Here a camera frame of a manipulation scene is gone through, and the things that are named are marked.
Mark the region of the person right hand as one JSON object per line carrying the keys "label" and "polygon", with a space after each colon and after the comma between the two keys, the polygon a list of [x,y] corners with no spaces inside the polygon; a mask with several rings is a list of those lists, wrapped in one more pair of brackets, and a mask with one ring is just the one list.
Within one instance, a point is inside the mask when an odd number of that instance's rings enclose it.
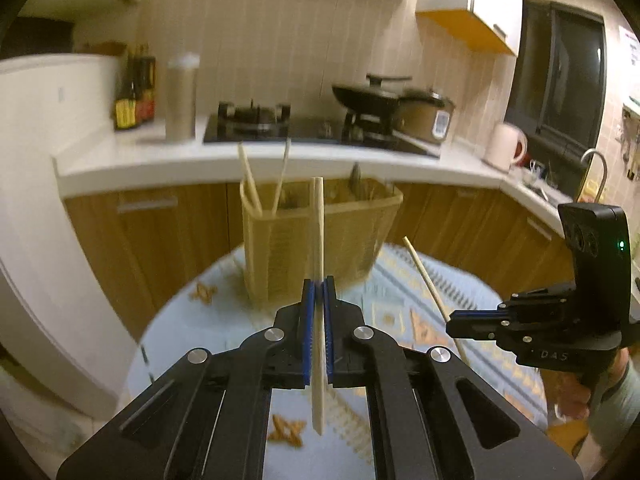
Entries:
{"label": "person right hand", "polygon": [[591,389],[579,375],[560,373],[555,386],[555,415],[560,419],[585,420],[590,415]]}

